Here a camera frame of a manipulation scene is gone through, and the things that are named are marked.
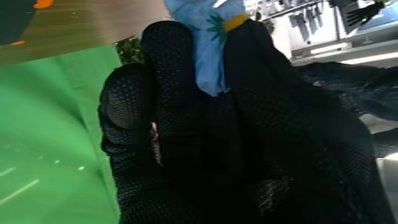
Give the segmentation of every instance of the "black glove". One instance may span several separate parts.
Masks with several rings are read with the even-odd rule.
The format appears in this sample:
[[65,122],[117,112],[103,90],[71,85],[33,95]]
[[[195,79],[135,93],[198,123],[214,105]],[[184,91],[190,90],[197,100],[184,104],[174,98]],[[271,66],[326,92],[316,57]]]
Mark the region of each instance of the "black glove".
[[236,110],[227,96],[213,98],[198,91],[191,39],[179,23],[154,23],[142,35],[145,66],[115,69],[103,87],[103,150],[122,224],[259,220],[241,174]]
[[373,3],[369,6],[365,6],[362,9],[349,11],[346,16],[348,26],[353,26],[358,22],[360,25],[364,25],[369,22],[374,15],[378,14],[383,7],[385,5],[383,2],[380,1]]
[[227,37],[220,97],[197,89],[191,34],[175,22],[145,29],[147,67],[122,67],[106,80],[120,223],[392,224],[365,127],[300,80],[262,24],[248,20]]

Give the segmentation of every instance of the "gloved hand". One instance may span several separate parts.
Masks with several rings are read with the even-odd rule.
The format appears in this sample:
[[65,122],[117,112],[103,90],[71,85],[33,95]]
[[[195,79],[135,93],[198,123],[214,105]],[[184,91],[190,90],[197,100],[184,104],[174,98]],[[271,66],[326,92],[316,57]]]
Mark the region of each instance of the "gloved hand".
[[216,98],[195,86],[191,42],[179,23],[152,24],[147,65],[117,69],[104,84],[120,223],[392,224],[365,127],[300,80],[262,24],[229,32]]
[[99,106],[120,223],[257,223],[234,110],[227,97],[211,98],[195,85],[186,27],[154,23],[143,31],[142,48],[147,65],[115,69]]
[[374,15],[378,14],[380,10],[385,8],[383,1],[374,2],[369,6],[365,6],[362,9],[357,9],[348,12],[348,26],[353,26],[357,23],[364,25]]

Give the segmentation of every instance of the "finger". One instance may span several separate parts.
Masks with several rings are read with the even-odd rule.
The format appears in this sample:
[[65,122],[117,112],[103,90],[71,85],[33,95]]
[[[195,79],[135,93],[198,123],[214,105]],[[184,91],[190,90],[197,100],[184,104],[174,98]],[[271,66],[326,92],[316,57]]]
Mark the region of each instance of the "finger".
[[195,85],[193,37],[177,22],[143,30],[145,62],[156,71],[156,130],[165,166],[197,166],[202,147],[202,98]]
[[115,177],[133,176],[156,166],[150,152],[154,80],[140,64],[124,65],[110,74],[99,99],[103,151],[110,156]]
[[[300,81],[261,29],[246,21],[229,32],[225,77],[241,119],[268,153],[264,158],[275,162],[273,170],[293,178],[294,209],[314,223],[341,223],[344,218],[346,223],[369,222],[369,217],[392,223],[367,130],[334,98]],[[316,209],[325,212],[312,216]]]

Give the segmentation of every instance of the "blue fabric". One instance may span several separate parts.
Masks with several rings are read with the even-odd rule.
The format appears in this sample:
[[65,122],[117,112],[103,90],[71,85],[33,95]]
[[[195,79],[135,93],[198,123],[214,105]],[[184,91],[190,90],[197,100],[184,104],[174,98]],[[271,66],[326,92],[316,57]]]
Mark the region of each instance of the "blue fabric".
[[245,13],[243,0],[165,0],[168,14],[191,29],[195,40],[195,82],[198,89],[216,96],[227,91],[223,80],[223,22]]

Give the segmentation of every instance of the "green background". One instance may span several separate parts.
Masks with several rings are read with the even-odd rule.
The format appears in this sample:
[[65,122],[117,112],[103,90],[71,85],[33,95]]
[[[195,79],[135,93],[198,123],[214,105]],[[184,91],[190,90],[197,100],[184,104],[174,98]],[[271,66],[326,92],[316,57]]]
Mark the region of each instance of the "green background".
[[0,67],[0,223],[117,223],[95,116],[111,46]]

